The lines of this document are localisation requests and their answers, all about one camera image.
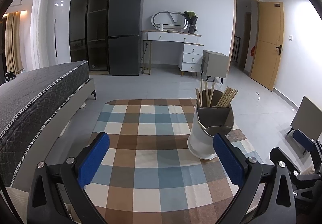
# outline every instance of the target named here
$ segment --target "checkered rug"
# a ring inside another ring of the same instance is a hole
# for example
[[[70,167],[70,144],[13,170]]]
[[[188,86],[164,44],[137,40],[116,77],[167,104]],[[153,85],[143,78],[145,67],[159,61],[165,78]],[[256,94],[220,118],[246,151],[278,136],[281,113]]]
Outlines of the checkered rug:
[[[85,190],[107,223],[214,224],[224,212],[238,187],[218,158],[200,160],[188,150],[194,104],[159,99],[104,105],[91,140],[104,131],[110,148]],[[229,140],[262,162],[239,129]]]

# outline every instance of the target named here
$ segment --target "bed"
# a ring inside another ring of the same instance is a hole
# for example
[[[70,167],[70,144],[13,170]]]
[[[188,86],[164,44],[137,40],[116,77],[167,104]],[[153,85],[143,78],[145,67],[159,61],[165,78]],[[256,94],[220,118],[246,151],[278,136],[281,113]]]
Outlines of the bed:
[[[0,174],[7,187],[29,191],[37,163],[93,93],[87,60],[18,74],[0,86]]]

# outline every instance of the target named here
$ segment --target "bedside table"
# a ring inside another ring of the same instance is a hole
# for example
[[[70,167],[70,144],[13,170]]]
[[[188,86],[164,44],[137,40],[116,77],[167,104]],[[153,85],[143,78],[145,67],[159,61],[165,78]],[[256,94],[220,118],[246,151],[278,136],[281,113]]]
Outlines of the bedside table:
[[[223,84],[223,78],[226,78],[227,75],[228,63],[228,56],[222,53],[204,50],[201,63],[201,75],[205,73],[207,80],[209,77],[221,78]]]

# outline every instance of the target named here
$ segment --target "refrigerator door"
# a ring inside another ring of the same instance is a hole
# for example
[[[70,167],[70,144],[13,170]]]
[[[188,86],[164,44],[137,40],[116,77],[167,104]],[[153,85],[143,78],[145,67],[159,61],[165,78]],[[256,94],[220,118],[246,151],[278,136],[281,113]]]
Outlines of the refrigerator door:
[[[139,75],[140,37],[115,37],[108,40],[110,75]]]
[[[141,35],[143,0],[109,0],[107,36]]]

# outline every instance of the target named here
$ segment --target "wooden stick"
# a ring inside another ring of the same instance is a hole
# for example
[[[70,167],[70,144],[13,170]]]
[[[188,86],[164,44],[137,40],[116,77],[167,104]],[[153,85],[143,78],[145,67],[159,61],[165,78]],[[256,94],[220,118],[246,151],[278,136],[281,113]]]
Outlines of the wooden stick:
[[[223,100],[223,98],[224,98],[224,96],[225,96],[225,94],[226,94],[226,92],[227,92],[227,90],[229,89],[229,87],[226,87],[226,89],[225,89],[225,91],[224,91],[224,93],[222,94],[222,96],[221,96],[221,98],[220,98],[220,100],[218,101],[218,103],[216,104],[216,107],[219,107],[219,104],[220,104],[220,102]]]
[[[226,102],[226,100],[229,98],[230,94],[232,93],[233,89],[229,88],[229,90],[226,92],[225,97],[223,99],[223,101],[220,104],[220,107],[224,107],[224,103]]]
[[[227,94],[231,91],[230,87],[227,87],[225,92],[223,93],[222,97],[220,98],[220,101],[217,104],[217,107],[221,107],[222,103],[225,101]]]
[[[235,91],[235,93],[231,96],[231,98],[229,99],[229,101],[227,102],[226,106],[225,107],[228,107],[230,102],[232,101],[232,99],[236,96],[238,90]]]
[[[203,126],[203,124],[201,124],[201,122],[199,120],[197,120],[197,123],[199,124],[199,126],[205,131],[206,128]]]
[[[232,91],[230,92],[230,94],[227,96],[226,100],[222,103],[222,107],[225,107],[229,101],[229,99],[234,95],[234,93],[236,92],[235,89],[232,89]]]
[[[202,82],[203,82],[203,80],[201,79],[201,81],[200,81],[200,107],[202,107]]]
[[[201,107],[201,104],[200,104],[200,96],[199,96],[199,89],[196,88],[196,94],[197,94],[197,103],[198,103],[198,106]]]
[[[208,103],[209,103],[208,81],[204,81],[204,88],[206,90],[206,97],[207,97],[207,105],[206,105],[206,107],[207,107]]]
[[[210,105],[211,105],[211,101],[212,101],[212,99],[213,99],[214,88],[215,88],[215,82],[213,81],[213,84],[211,85],[211,93],[210,93],[210,97],[209,97],[208,107],[210,107]]]

